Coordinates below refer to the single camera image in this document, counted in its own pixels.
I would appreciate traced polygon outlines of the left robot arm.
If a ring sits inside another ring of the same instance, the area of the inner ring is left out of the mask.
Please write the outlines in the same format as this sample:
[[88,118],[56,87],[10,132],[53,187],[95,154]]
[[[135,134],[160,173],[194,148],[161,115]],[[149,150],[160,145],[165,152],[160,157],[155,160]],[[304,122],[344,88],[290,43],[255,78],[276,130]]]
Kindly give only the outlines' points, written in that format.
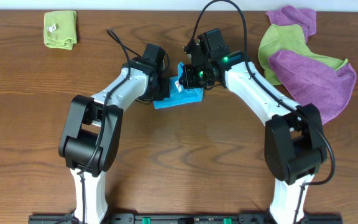
[[166,68],[126,63],[120,75],[91,97],[72,99],[58,147],[75,181],[77,223],[101,223],[108,210],[106,172],[119,147],[123,114],[135,100],[161,100],[169,95]]

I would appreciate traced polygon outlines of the blue microfiber cloth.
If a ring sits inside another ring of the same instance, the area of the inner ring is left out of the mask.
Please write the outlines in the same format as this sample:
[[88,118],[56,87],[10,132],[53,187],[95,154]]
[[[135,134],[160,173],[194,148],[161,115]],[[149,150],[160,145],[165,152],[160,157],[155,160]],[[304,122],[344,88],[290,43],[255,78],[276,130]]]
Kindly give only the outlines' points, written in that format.
[[177,76],[169,78],[170,96],[162,101],[154,101],[155,109],[197,103],[203,100],[204,90],[202,88],[184,89],[183,85],[179,84],[179,78],[185,76],[184,68],[185,64],[180,62],[177,66]]

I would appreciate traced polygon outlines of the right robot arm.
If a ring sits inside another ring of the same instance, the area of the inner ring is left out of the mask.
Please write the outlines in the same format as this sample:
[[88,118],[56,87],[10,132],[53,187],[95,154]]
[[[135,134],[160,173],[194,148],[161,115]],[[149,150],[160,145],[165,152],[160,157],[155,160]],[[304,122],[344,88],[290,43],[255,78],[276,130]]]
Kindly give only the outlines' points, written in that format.
[[320,113],[301,106],[273,87],[241,52],[222,43],[191,41],[183,48],[191,60],[181,72],[186,89],[208,88],[219,82],[237,95],[265,127],[264,158],[275,177],[269,213],[275,223],[308,223],[306,192],[328,156]]

